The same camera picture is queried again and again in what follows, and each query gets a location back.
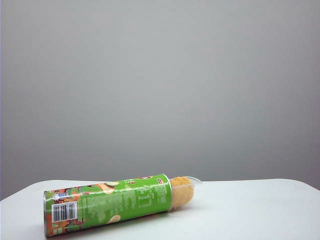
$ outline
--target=gray wall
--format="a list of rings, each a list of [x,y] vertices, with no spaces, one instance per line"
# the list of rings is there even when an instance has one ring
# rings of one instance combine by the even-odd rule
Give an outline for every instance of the gray wall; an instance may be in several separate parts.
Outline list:
[[[320,188],[320,1],[1,10],[2,198],[156,173]]]

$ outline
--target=green chip can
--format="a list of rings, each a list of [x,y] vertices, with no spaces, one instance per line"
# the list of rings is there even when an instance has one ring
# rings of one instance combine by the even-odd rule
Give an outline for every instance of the green chip can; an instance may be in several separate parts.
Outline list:
[[[44,192],[46,237],[168,211],[172,188],[166,175]]]

